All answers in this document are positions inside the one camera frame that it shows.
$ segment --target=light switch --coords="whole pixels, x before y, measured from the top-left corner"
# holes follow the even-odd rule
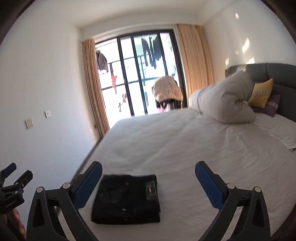
[[[27,125],[27,128],[28,129],[30,129],[30,128],[32,128],[34,126],[33,125],[33,121],[32,121],[31,118],[30,119],[26,119],[25,121],[26,121],[26,125]]]
[[[50,118],[52,116],[52,114],[50,113],[50,110],[45,111],[45,116],[46,118]]]

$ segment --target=ceiling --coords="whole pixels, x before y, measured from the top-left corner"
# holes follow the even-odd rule
[[[44,0],[47,11],[83,28],[92,23],[135,12],[196,14],[206,0]]]

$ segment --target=black door frame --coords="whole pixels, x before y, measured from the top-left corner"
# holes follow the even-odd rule
[[[140,32],[120,35],[120,36],[117,36],[116,38],[110,38],[110,39],[106,39],[104,41],[100,41],[100,42],[96,43],[96,45],[97,45],[99,43],[102,43],[102,42],[105,42],[105,41],[108,41],[108,40],[111,40],[111,39],[116,39],[117,40],[119,57],[120,57],[119,61],[121,63],[121,69],[122,69],[122,74],[123,74],[123,78],[124,78],[124,85],[125,85],[125,88],[126,88],[126,95],[127,95],[127,98],[128,98],[128,104],[129,104],[131,116],[134,116],[133,105],[132,105],[132,102],[131,102],[131,94],[130,94],[129,86],[128,86],[128,84],[131,83],[131,82],[128,82],[128,79],[127,79],[127,76],[126,76],[126,69],[125,69],[125,65],[124,65],[124,58],[123,58],[123,53],[122,53],[122,47],[121,47],[121,41],[120,40],[121,40],[121,38],[125,38],[125,37],[130,37],[131,38],[132,47],[133,47],[133,54],[134,54],[134,59],[135,59],[135,64],[136,64],[136,69],[137,69],[137,74],[138,74],[138,80],[133,81],[133,82],[139,82],[141,96],[142,96],[142,102],[143,102],[143,107],[144,107],[144,112],[147,115],[148,114],[147,103],[146,103],[146,99],[145,99],[145,95],[144,95],[143,80],[141,78],[141,73],[140,73],[139,62],[138,62],[138,57],[137,57],[137,53],[136,53],[134,37],[138,37],[138,36],[142,36],[142,35],[149,35],[149,34],[157,34],[159,42],[160,42],[160,51],[161,51],[161,54],[162,54],[162,57],[163,57],[162,59],[163,59],[163,65],[164,65],[164,68],[165,68],[165,74],[168,75],[168,69],[167,69],[167,65],[166,65],[163,45],[162,45],[161,38],[160,38],[161,33],[168,33],[170,35],[170,39],[171,39],[171,42],[172,42],[172,47],[173,47],[173,51],[174,51],[174,55],[175,55],[175,62],[176,62],[176,69],[177,69],[178,78],[179,78],[179,84],[180,84],[180,88],[182,90],[183,97],[184,97],[183,102],[182,102],[182,107],[185,108],[185,107],[187,107],[187,95],[186,95],[185,79],[184,79],[184,73],[183,73],[183,68],[182,68],[182,64],[181,64],[180,52],[179,52],[176,36],[175,36],[175,33],[174,33],[173,29],[140,31]]]

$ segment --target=headboard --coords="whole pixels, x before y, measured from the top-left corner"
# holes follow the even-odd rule
[[[281,94],[277,113],[296,122],[296,66],[290,64],[246,64],[235,65],[225,70],[225,77],[245,67],[254,83],[273,79],[271,94]]]

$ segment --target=blue gripper pad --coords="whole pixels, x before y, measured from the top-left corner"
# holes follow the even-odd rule
[[[2,171],[2,178],[7,178],[10,174],[12,174],[16,170],[17,166],[13,162],[7,168]]]
[[[75,179],[70,191],[70,198],[76,210],[85,206],[102,173],[102,164],[94,161],[85,173]]]
[[[214,174],[204,161],[195,165],[195,175],[212,206],[221,210],[227,197],[225,182],[219,175]]]

